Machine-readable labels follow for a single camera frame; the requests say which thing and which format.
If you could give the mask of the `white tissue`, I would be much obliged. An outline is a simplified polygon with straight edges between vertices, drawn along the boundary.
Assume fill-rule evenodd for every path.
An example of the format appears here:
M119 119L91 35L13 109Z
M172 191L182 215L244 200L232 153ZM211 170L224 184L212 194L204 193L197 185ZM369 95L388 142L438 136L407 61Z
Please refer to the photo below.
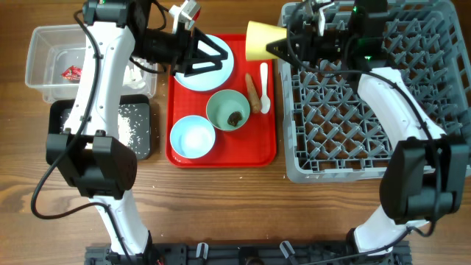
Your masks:
M124 72L123 86L128 86L131 89L142 89L145 86L145 81L141 73L141 69L137 66L126 66Z

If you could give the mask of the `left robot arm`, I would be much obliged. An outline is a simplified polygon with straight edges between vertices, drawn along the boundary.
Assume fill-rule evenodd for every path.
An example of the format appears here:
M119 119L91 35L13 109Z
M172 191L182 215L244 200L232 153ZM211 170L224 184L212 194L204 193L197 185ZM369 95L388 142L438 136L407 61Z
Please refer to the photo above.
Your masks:
M46 159L95 207L112 243L106 261L153 264L158 255L132 194L136 154L118 139L118 107L126 67L139 57L187 77L216 71L227 59L200 51L209 38L194 24L200 6L185 1L163 10L170 32L148 26L151 1L87 1L74 18L86 36L77 95L62 132L49 134Z

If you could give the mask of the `light blue bowl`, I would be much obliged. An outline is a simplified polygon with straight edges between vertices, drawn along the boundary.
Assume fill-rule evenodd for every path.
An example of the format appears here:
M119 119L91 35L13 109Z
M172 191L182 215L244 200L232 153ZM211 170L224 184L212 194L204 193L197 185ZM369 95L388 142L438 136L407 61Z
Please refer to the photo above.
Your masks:
M172 127L169 136L171 148L187 159L202 158L216 142L213 125L202 116L185 116Z

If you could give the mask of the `yellow plastic cup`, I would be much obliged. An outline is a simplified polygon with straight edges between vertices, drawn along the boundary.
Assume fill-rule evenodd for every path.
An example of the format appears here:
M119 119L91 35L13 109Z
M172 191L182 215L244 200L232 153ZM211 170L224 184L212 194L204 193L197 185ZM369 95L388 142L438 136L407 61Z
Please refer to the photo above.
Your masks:
M286 37L286 28L249 21L246 33L246 61L272 60L277 56L268 52L266 46Z

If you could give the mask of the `red snack wrapper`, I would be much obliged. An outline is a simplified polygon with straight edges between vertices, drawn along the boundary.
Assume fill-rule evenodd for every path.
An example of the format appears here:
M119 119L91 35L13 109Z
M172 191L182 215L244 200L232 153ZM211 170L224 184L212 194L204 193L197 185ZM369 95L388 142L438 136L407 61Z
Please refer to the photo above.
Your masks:
M82 76L82 69L76 66L70 66L62 74L62 78L71 82L79 82Z

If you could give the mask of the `white rice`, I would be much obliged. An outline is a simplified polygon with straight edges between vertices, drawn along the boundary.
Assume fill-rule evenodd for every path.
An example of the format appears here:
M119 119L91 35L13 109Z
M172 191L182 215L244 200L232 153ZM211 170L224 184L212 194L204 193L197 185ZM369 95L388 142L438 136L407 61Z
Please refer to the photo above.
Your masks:
M149 135L149 106L144 103L125 104L118 107L118 139L136 151L144 146Z

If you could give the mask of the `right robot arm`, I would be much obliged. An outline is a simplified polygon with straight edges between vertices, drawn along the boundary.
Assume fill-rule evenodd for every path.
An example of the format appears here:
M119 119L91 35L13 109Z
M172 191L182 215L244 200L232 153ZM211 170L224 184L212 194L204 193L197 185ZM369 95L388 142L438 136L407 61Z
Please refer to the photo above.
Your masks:
M380 183L380 206L352 229L354 258L388 255L408 234L433 234L461 204L470 148L432 121L383 48L386 1L356 1L344 30L326 31L329 1L302 1L286 33L266 50L299 70L343 77L379 120L393 153Z

